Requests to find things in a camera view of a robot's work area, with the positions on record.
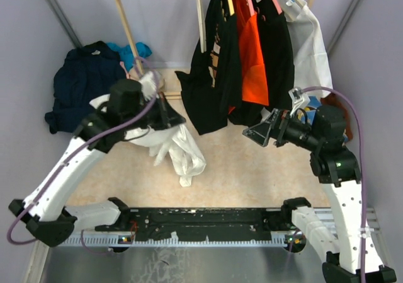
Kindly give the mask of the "white t shirt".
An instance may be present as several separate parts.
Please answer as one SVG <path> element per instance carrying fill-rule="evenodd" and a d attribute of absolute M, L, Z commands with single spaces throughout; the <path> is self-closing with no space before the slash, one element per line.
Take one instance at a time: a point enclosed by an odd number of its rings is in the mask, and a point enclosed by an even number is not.
<path fill-rule="evenodd" d="M 111 142 L 112 146 L 119 142 L 129 142 L 147 147 L 149 156 L 155 158 L 154 166 L 162 163 L 168 154 L 179 176 L 179 184 L 182 187 L 189 187 L 193 177 L 203 173 L 207 162 L 186 123 L 166 130 L 143 128 L 145 116 L 155 104 L 158 92 L 147 101 L 138 81 L 120 79 L 111 86 L 108 94 L 91 100 L 90 105 L 96 109 L 96 114 L 112 127 L 124 124 L 140 115 L 138 121 L 132 125 L 103 139 Z"/>

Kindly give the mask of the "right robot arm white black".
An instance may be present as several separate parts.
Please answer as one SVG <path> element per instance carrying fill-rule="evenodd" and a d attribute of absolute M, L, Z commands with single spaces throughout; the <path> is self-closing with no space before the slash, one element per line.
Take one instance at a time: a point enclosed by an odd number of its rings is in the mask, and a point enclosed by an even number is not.
<path fill-rule="evenodd" d="M 299 229 L 322 262 L 326 282 L 396 282 L 395 270 L 382 262 L 372 241 L 363 212 L 363 178 L 356 156 L 344 145 L 343 111 L 320 106 L 307 123 L 288 110 L 273 110 L 269 117 L 243 131 L 243 135 L 267 146 L 294 144 L 310 153 L 310 167 L 330 203 L 336 232 L 318 218 L 305 198 L 284 201 L 281 222 Z"/>

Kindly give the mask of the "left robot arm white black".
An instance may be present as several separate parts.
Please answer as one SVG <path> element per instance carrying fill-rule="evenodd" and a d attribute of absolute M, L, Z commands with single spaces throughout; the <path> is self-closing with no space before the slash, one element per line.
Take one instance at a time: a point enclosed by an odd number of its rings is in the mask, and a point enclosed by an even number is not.
<path fill-rule="evenodd" d="M 91 106 L 93 112 L 77 126 L 63 157 L 44 181 L 25 199 L 9 204 L 15 223 L 23 222 L 35 241 L 49 247 L 59 246 L 78 231 L 127 229 L 130 208 L 116 197 L 83 206 L 66 202 L 115 144 L 147 140 L 162 144 L 186 122 L 153 80 L 121 79 Z"/>

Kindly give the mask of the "orange hanging shirt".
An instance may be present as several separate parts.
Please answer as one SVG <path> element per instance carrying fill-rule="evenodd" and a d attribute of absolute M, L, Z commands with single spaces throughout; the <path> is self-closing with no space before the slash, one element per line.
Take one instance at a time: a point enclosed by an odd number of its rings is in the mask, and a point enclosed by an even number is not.
<path fill-rule="evenodd" d="M 242 100 L 269 105 L 269 91 L 258 32 L 258 16 L 252 0 L 232 0 L 237 15 L 239 53 L 242 67 Z"/>

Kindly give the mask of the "black printed hanging shirt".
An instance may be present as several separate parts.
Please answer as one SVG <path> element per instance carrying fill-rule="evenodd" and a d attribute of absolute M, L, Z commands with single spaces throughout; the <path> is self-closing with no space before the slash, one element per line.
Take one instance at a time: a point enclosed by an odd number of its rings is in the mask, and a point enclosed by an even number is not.
<path fill-rule="evenodd" d="M 207 51 L 198 43 L 190 72 L 176 71 L 185 110 L 200 135 L 226 127 L 229 113 L 242 104 L 237 16 L 228 0 L 210 0 L 205 29 Z"/>

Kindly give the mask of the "white hanging shirt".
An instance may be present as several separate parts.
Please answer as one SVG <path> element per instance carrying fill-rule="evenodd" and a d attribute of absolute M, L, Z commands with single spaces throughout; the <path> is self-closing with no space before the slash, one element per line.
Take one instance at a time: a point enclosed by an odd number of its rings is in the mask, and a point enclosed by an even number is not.
<path fill-rule="evenodd" d="M 319 20 L 304 0 L 277 0 L 284 12 L 293 49 L 294 86 L 332 88 Z"/>

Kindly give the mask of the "beige garment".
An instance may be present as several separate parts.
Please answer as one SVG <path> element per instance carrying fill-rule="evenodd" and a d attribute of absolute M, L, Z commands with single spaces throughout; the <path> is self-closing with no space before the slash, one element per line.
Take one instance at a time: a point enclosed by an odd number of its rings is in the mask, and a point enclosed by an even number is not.
<path fill-rule="evenodd" d="M 157 72 L 157 71 L 155 71 L 155 70 L 150 70 L 150 71 L 152 71 L 152 72 L 154 72 L 155 74 L 157 74 L 158 75 L 158 80 L 159 80 L 159 82 L 158 82 L 158 90 L 157 91 L 163 91 L 164 90 L 164 86 L 165 86 L 165 79 L 164 79 L 164 77 L 163 77 L 163 75 L 160 73 L 160 72 Z M 133 68 L 131 68 L 131 70 L 128 72 L 128 74 L 127 74 L 127 77 L 129 77 L 130 79 L 133 79 L 133 80 L 135 80 L 135 81 L 139 81 L 139 79 L 143 76 L 143 75 L 139 75 L 138 73 L 137 73 L 137 71 L 135 70 L 135 68 L 133 67 Z"/>

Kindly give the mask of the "blue yellow printed garment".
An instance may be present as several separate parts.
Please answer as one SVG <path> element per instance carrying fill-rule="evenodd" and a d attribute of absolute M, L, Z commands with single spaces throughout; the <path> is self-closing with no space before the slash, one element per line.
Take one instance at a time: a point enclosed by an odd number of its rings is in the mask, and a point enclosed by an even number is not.
<path fill-rule="evenodd" d="M 309 104 L 298 112 L 298 119 L 307 122 L 312 128 L 312 133 L 318 138 L 329 140 L 343 139 L 346 128 L 346 120 L 343 117 L 343 111 L 337 107 L 323 105 L 321 100 L 310 96 Z"/>

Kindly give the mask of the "teal garment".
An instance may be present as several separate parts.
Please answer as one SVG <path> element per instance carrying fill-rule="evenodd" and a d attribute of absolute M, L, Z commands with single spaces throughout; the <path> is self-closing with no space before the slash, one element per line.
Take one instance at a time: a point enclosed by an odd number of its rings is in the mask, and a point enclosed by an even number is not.
<path fill-rule="evenodd" d="M 121 47 L 115 43 L 108 42 L 107 46 L 112 51 L 117 52 L 119 54 L 120 60 L 124 62 L 126 70 L 129 71 L 131 70 L 131 68 L 133 68 L 134 54 L 132 52 L 130 45 Z M 137 42 L 135 44 L 135 47 L 140 57 L 147 58 L 152 55 L 152 50 L 150 49 L 150 47 L 142 42 Z"/>

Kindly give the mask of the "brown garment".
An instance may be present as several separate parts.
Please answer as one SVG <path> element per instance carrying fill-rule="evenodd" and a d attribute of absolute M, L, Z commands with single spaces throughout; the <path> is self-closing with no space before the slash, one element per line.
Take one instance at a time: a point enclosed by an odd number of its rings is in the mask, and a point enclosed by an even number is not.
<path fill-rule="evenodd" d="M 346 107 L 339 101 L 338 97 L 334 93 L 328 94 L 326 97 L 321 98 L 321 103 L 323 105 L 330 105 L 337 107 L 338 109 L 343 111 L 343 117 L 346 120 L 346 128 L 344 130 L 344 138 L 345 142 L 349 142 L 350 140 L 353 139 L 353 133 L 351 131 L 351 122 L 350 122 L 350 117 L 348 110 Z"/>

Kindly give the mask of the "wooden clothes rack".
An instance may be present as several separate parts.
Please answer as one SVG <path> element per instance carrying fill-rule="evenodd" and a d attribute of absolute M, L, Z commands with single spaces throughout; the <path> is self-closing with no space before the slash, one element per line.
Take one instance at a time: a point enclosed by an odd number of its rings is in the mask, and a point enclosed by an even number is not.
<path fill-rule="evenodd" d="M 315 0 L 308 0 L 307 1 L 308 6 L 312 6 L 314 1 Z M 249 6 L 249 12 L 251 13 L 251 15 L 254 14 L 254 9 L 253 9 L 252 3 L 253 3 L 252 0 L 247 0 L 247 5 Z M 134 37 L 132 35 L 132 31 L 130 29 L 130 25 L 128 23 L 128 20 L 127 20 L 126 14 L 125 14 L 122 1 L 121 0 L 115 0 L 115 4 L 116 4 L 117 10 L 118 10 L 118 14 L 120 15 L 120 20 L 122 22 L 123 29 L 125 31 L 127 40 L 129 42 L 129 45 L 130 45 L 130 47 L 132 49 L 132 52 L 134 54 L 134 57 L 135 57 L 134 68 L 137 71 L 137 73 L 139 75 L 141 75 L 141 74 L 144 73 L 143 62 L 145 62 L 145 61 L 140 60 L 140 56 L 139 56 L 139 54 L 137 52 L 137 49 L 135 47 L 135 40 L 134 40 Z M 165 95 L 168 98 L 168 100 L 180 100 L 181 99 L 180 92 L 166 92 Z"/>

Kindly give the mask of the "navy blue garment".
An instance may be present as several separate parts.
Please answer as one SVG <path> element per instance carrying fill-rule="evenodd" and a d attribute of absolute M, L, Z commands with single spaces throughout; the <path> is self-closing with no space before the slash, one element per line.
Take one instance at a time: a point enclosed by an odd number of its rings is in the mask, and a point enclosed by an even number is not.
<path fill-rule="evenodd" d="M 74 132 L 93 112 L 89 102 L 108 94 L 113 84 L 125 78 L 118 52 L 106 43 L 98 41 L 70 50 L 54 76 L 54 105 L 45 114 L 49 132 Z"/>

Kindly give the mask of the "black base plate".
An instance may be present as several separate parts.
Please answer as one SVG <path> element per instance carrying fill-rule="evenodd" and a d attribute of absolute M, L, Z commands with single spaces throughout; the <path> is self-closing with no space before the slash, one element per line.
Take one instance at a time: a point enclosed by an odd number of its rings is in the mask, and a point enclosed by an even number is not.
<path fill-rule="evenodd" d="M 115 224 L 95 227 L 99 232 L 128 231 L 137 241 L 270 241 L 272 232 L 288 231 L 292 224 L 279 209 L 128 209 Z"/>

